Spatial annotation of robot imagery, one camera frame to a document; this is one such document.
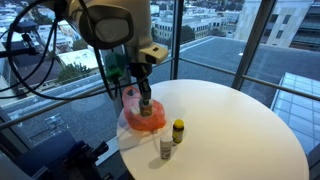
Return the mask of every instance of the small white bottle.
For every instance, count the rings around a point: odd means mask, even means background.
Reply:
[[[171,157],[172,140],[172,136],[163,136],[160,138],[161,159],[169,159]]]

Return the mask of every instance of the bottle cap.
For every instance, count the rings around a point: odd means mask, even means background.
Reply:
[[[160,138],[161,142],[172,142],[173,141],[173,138],[172,136],[162,136]]]
[[[174,126],[176,128],[183,128],[184,123],[183,123],[183,121],[181,119],[177,119],[177,120],[174,121]]]

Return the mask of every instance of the black cable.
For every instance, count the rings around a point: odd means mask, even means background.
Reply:
[[[9,32],[9,30],[6,30],[5,32],[3,32],[3,33],[1,34],[1,36],[0,36],[0,39],[1,39],[7,32]]]
[[[53,41],[54,41],[54,42],[56,42],[56,40],[57,40],[57,28],[56,28],[57,25],[58,25],[58,21],[55,20],[54,23],[53,23],[52,26],[51,26],[51,30],[54,31],[54,38],[53,38]],[[48,43],[47,43],[47,45],[46,45],[45,52],[43,53],[43,56],[42,56],[41,61],[38,63],[38,67],[36,67],[36,68],[33,70],[33,72],[30,73],[30,74],[33,74],[33,73],[40,67],[40,65],[43,63],[44,57],[45,57],[45,55],[46,55],[46,50],[47,50],[47,48],[48,48],[48,44],[50,44],[50,40],[51,40],[51,37],[49,37],[49,39],[48,39]],[[55,53],[55,48],[56,48],[56,47],[55,47],[55,43],[54,43],[54,44],[53,44],[53,53]],[[50,75],[50,73],[51,73],[51,71],[52,71],[53,65],[54,65],[54,56],[51,58],[51,64],[50,64],[49,70],[48,70],[48,72],[46,73],[45,77],[40,81],[40,83],[39,83],[38,85],[36,85],[34,88],[32,88],[33,90],[36,90],[37,88],[39,88],[39,87],[47,80],[47,78],[49,77],[49,75]],[[19,97],[19,96],[24,96],[24,95],[28,94],[29,92],[30,92],[30,91],[27,91],[27,92],[24,92],[24,93],[15,95],[15,96],[0,97],[0,99],[8,99],[8,98],[15,98],[15,97]]]
[[[29,79],[29,78],[39,69],[40,65],[43,63],[44,58],[45,58],[45,56],[46,56],[46,54],[47,54],[47,51],[48,51],[50,42],[51,42],[51,37],[52,37],[53,30],[54,30],[54,27],[53,27],[53,26],[54,26],[54,24],[52,24],[52,26],[51,26],[51,29],[50,29],[50,32],[49,32],[49,37],[48,37],[48,40],[47,40],[47,44],[46,44],[46,46],[45,46],[45,48],[44,48],[44,51],[43,51],[43,54],[42,54],[42,57],[41,57],[40,62],[39,62],[38,65],[31,71],[31,73],[28,74],[28,76],[26,76],[26,77],[23,79],[24,81],[26,81],[27,79]],[[7,91],[7,90],[9,90],[9,89],[12,89],[12,88],[18,86],[19,84],[21,84],[21,82],[18,82],[18,83],[14,84],[14,85],[11,85],[10,87],[1,89],[0,92],[3,92],[3,91]],[[17,96],[17,97],[23,96],[23,95],[25,95],[25,94],[27,94],[27,93],[29,93],[29,92],[30,92],[30,91],[27,91],[26,93],[18,94],[18,95],[16,95],[16,96]]]
[[[115,91],[114,91],[114,97],[117,98],[118,97],[118,84],[114,83],[114,87],[115,87]]]
[[[121,98],[121,105],[122,105],[122,107],[124,107],[123,106],[123,101],[122,101],[122,90],[121,90],[121,86],[120,86],[120,82],[118,82],[118,87],[119,87],[119,94],[120,94],[120,98]]]
[[[28,89],[28,91],[40,96],[40,97],[43,97],[43,98],[46,98],[46,99],[53,99],[53,100],[78,100],[78,99],[83,99],[83,98],[87,98],[87,97],[92,97],[92,96],[95,96],[95,95],[98,95],[98,94],[101,94],[101,93],[104,93],[104,92],[98,92],[98,93],[94,93],[94,94],[90,94],[90,95],[86,95],[86,96],[82,96],[82,97],[77,97],[77,98],[59,98],[59,97],[51,97],[51,96],[47,96],[47,95],[44,95],[44,94],[41,94],[41,93],[38,93],[37,91],[35,91],[34,89],[32,89],[24,80],[23,78],[20,76],[19,72],[17,71],[17,69],[15,68],[15,65],[14,65],[14,62],[13,62],[13,59],[12,59],[12,52],[11,52],[11,39],[12,39],[12,36],[13,36],[13,29],[18,25],[18,23],[20,22],[20,20],[22,19],[22,17],[28,13],[32,8],[34,8],[35,6],[37,6],[38,4],[41,4],[43,2],[46,2],[46,1],[50,1],[50,0],[35,0],[34,2],[30,3],[29,6],[27,6],[25,9],[23,9],[20,14],[15,18],[15,20],[12,22],[11,26],[10,26],[10,29],[8,31],[8,39],[7,39],[7,42],[6,42],[6,46],[7,46],[7,51],[8,51],[8,61],[9,61],[9,64],[12,68],[12,71],[13,73],[16,75],[17,79]],[[98,64],[99,62],[101,63],[101,58],[100,58],[100,54],[98,52],[98,49],[96,47],[94,47],[95,49],[95,53],[96,53],[96,58],[98,60]],[[101,66],[99,65],[100,67],[100,72],[102,72],[102,74],[104,74],[104,71],[103,71],[103,66],[102,66],[102,63],[101,63]],[[111,93],[111,89],[108,85],[108,83],[106,83],[106,78],[104,77],[105,75],[102,75],[102,80],[104,81],[105,83],[105,87],[107,89],[107,92],[109,94],[109,96],[113,97],[112,96],[112,93]],[[126,84],[126,85],[123,85],[123,86],[120,86],[120,88],[123,88],[123,87],[127,87],[127,86],[131,86],[131,85],[134,85],[134,84],[137,84],[137,83],[141,83],[146,77],[142,78],[141,80],[135,82],[135,83],[130,83],[130,84]]]
[[[96,47],[97,36],[96,36],[96,33],[95,33],[95,26],[93,25],[93,19],[90,16],[90,13],[89,13],[88,8],[87,8],[86,4],[84,3],[84,1],[83,0],[78,0],[78,1],[79,1],[80,5],[81,5],[83,11],[84,11],[84,14],[87,16],[89,29],[91,31],[91,34],[93,35],[93,38],[94,38],[93,39],[93,42],[94,42],[93,49],[94,49],[94,53],[95,53],[96,60],[97,60],[97,63],[98,63],[98,67],[99,67],[99,71],[100,71],[100,75],[101,75],[103,84],[104,84],[104,86],[105,86],[105,88],[107,90],[107,93],[108,93],[110,99],[115,100],[115,97],[113,96],[113,94],[112,94],[112,92],[110,90],[109,83],[108,83],[106,75],[104,73],[104,69],[103,69],[103,65],[102,65],[102,62],[101,62],[101,57],[100,57],[99,50]]]

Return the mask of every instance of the table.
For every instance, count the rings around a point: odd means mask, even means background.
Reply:
[[[289,127],[244,93],[198,80],[151,86],[167,125],[154,132],[128,127],[123,111],[117,137],[121,157],[140,179],[308,180],[307,160]],[[160,159],[160,137],[182,119],[182,143],[169,160]]]

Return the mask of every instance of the yellow bottle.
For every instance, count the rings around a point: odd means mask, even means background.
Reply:
[[[174,143],[179,144],[182,142],[183,131],[184,122],[181,119],[175,120],[172,129],[172,139]]]

